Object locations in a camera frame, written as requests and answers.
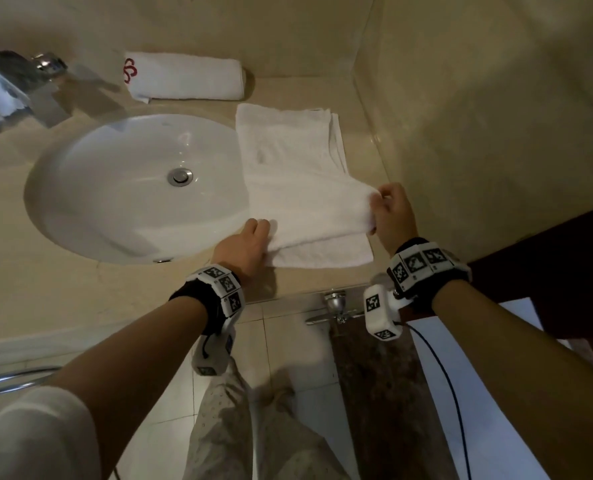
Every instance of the chrome fixture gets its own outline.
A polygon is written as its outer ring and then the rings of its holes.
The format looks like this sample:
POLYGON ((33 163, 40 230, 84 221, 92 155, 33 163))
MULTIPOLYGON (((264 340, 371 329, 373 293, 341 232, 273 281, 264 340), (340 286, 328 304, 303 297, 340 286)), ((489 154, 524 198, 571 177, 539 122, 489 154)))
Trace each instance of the chrome fixture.
POLYGON ((194 174, 187 168, 173 168, 168 173, 168 183, 174 187, 185 187, 194 180, 194 174))
POLYGON ((43 374, 45 372, 49 372, 48 375, 39 377, 38 379, 34 379, 24 383, 17 383, 8 386, 0 387, 0 394, 5 394, 6 392, 14 392, 22 389, 27 389, 28 387, 37 386, 43 383, 48 377, 52 375, 53 372, 58 371, 61 367, 59 365, 48 365, 45 367, 32 367, 30 369, 22 369, 20 371, 14 372, 5 372, 4 374, 0 374, 0 384, 7 382, 11 379, 16 379, 25 376, 34 376, 36 374, 43 374))
POLYGON ((58 86, 52 80, 66 71, 67 65, 51 52, 27 60, 11 50, 0 50, 3 87, 28 106, 36 119, 48 128, 70 117, 53 97, 58 86))
POLYGON ((346 300, 344 290, 326 293, 323 299, 328 313, 309 318, 305 321, 306 325, 316 325, 317 323, 324 323, 331 319, 336 319, 337 323, 343 324, 350 318, 361 318, 365 315, 361 310, 345 310, 346 300))

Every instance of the pants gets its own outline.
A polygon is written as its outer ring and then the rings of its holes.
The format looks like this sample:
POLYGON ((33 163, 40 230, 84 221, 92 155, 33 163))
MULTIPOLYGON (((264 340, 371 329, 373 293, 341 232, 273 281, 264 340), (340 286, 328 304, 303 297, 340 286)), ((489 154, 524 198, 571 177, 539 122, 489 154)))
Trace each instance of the pants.
MULTIPOLYGON (((259 480, 349 480, 327 441, 293 418, 289 396, 260 414, 259 480)), ((212 378, 189 440, 184 480, 251 480, 252 418, 243 380, 229 371, 212 378)))

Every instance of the beige countertop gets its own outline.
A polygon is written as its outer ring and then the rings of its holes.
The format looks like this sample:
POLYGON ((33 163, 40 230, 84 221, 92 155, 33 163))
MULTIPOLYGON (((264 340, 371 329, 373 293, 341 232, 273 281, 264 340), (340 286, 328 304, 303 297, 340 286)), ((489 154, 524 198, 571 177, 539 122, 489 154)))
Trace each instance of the beige countertop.
MULTIPOLYGON (((352 176, 373 186, 387 181, 350 78, 257 79, 254 84, 248 102, 279 109, 325 107, 338 113, 352 176)), ((62 93, 64 105, 73 113, 69 120, 48 130, 28 116, 9 122, 0 133, 0 340, 135 318, 164 302, 211 255, 207 250, 169 263, 130 266, 78 256, 36 230, 25 210, 23 189, 34 162, 48 146, 80 134, 108 113, 178 112, 234 127, 237 103, 144 105, 123 88, 94 82, 69 82, 62 93)), ((246 297, 261 301, 368 282, 387 265, 378 240, 370 240, 373 263, 348 269, 269 268, 246 297)))

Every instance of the forearm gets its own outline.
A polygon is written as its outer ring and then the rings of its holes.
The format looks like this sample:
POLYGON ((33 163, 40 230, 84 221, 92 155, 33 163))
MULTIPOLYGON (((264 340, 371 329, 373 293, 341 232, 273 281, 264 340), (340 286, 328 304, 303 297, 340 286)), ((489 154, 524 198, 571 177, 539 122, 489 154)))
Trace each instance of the forearm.
POLYGON ((464 281, 433 309, 552 478, 593 469, 593 367, 464 281))
POLYGON ((103 478, 205 328, 203 305, 175 298, 79 355, 47 385, 69 390, 92 414, 103 478))

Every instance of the red logo on towel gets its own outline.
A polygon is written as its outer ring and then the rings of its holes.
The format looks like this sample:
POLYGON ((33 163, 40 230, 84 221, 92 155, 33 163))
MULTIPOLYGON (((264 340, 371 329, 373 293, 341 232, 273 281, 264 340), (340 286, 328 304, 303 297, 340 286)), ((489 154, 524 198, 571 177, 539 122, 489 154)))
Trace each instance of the red logo on towel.
POLYGON ((134 59, 125 59, 125 65, 123 65, 123 79, 126 84, 129 84, 132 78, 138 74, 136 67, 134 67, 134 59))

